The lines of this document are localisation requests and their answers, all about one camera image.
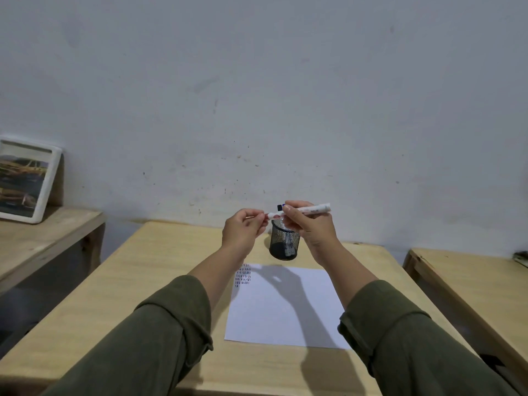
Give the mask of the person's left hand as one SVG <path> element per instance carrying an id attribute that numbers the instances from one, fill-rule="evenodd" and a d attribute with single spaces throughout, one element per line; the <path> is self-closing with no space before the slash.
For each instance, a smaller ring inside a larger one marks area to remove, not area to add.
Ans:
<path id="1" fill-rule="evenodd" d="M 226 220 L 222 230 L 221 249 L 227 250 L 235 260 L 244 260 L 253 249 L 257 237 L 267 228 L 267 225 L 261 225 L 258 221 L 246 225 L 247 216 L 259 213 L 265 212 L 254 208 L 242 208 Z"/>

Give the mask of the person's right hand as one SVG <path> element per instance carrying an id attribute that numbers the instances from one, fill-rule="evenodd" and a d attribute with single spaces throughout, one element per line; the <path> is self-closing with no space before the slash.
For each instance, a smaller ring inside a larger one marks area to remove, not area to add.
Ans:
<path id="1" fill-rule="evenodd" d="M 304 200 L 286 200 L 286 205 L 294 208 L 314 206 Z M 326 266 L 332 259 L 332 253 L 340 247 L 333 219 L 330 213 L 304 215 L 298 212 L 297 225 L 286 225 L 302 237 L 314 260 L 321 266 Z"/>

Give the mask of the white marker pen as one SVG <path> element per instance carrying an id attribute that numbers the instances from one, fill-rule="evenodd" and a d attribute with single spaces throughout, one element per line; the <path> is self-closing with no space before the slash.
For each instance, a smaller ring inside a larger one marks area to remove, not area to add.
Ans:
<path id="1" fill-rule="evenodd" d="M 286 216 L 283 209 L 286 204 L 282 204 L 278 206 L 277 212 L 271 212 L 267 214 L 267 219 L 269 220 L 281 220 L 284 219 Z M 300 213 L 304 215 L 317 215 L 317 214 L 323 214 L 323 213 L 329 213 L 331 212 L 331 205 L 329 203 L 326 204 L 319 204 L 314 206 L 304 206 L 296 208 Z"/>

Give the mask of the person's left forearm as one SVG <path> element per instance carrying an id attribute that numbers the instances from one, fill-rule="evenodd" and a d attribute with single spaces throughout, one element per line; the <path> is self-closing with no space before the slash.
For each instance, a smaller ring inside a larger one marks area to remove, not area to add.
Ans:
<path id="1" fill-rule="evenodd" d="M 224 242 L 136 306 L 41 396 L 169 396 L 213 348 L 212 309 L 253 245 Z"/>

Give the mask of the person's right forearm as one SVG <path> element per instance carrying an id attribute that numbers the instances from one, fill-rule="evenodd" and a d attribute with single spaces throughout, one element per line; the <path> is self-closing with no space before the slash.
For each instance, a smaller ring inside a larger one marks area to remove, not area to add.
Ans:
<path id="1" fill-rule="evenodd" d="M 338 332 L 383 396 L 518 396 L 390 283 L 379 280 L 335 239 L 310 245 L 344 306 Z"/>

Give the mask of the black mesh pen holder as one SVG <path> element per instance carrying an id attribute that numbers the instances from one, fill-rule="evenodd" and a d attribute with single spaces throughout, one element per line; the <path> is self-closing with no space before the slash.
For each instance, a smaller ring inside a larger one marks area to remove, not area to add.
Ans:
<path id="1" fill-rule="evenodd" d="M 300 235 L 288 229 L 281 219 L 273 219 L 271 224 L 270 254 L 281 261 L 291 261 L 297 258 Z"/>

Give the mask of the white paper sheet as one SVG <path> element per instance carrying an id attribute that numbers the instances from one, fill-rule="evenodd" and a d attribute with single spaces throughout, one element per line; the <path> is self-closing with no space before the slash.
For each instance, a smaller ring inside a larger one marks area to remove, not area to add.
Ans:
<path id="1" fill-rule="evenodd" d="M 350 350 L 337 330 L 343 312 L 324 270 L 244 264 L 235 274 L 224 339 Z"/>

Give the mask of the wooden side table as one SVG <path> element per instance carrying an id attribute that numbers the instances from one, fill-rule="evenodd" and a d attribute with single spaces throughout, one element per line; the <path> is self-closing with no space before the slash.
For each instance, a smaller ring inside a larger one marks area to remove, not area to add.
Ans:
<path id="1" fill-rule="evenodd" d="M 106 216 L 68 206 L 47 207 L 39 224 L 0 219 L 0 296 L 77 243 L 91 274 L 101 264 Z"/>
<path id="2" fill-rule="evenodd" d="M 528 392 L 528 268 L 424 248 L 412 248 L 403 268 L 474 351 Z"/>

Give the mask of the white picture frame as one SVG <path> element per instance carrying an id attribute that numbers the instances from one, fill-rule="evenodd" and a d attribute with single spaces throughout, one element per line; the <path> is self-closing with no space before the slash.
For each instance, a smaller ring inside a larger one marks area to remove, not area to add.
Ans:
<path id="1" fill-rule="evenodd" d="M 62 154 L 56 146 L 0 136 L 0 219 L 43 220 Z"/>

